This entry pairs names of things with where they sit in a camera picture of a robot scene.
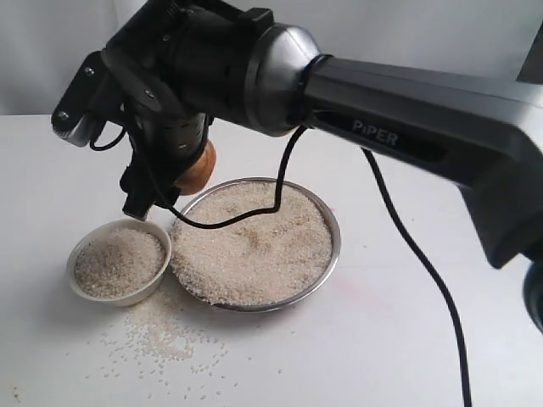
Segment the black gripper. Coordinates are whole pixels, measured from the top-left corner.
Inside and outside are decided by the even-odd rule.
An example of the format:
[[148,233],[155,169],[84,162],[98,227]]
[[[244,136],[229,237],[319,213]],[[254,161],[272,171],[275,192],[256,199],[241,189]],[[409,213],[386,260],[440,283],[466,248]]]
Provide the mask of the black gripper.
[[[204,114],[182,99],[175,52],[190,37],[192,25],[123,25],[107,42],[102,59],[128,100],[128,114],[141,131],[138,146],[154,167],[186,170],[205,145]],[[155,191],[135,150],[120,179],[126,195],[122,212],[146,220],[153,206],[167,209],[178,199],[176,187]]]

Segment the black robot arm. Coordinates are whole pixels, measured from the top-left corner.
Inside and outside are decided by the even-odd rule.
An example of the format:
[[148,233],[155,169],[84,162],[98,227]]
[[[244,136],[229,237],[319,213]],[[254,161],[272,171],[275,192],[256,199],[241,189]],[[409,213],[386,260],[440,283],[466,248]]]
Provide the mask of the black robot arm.
[[541,324],[540,86],[336,58],[271,10],[222,1],[149,1],[101,57],[136,141],[127,215],[176,202],[211,119],[272,137],[317,128],[455,183],[489,263],[530,259],[523,300]]

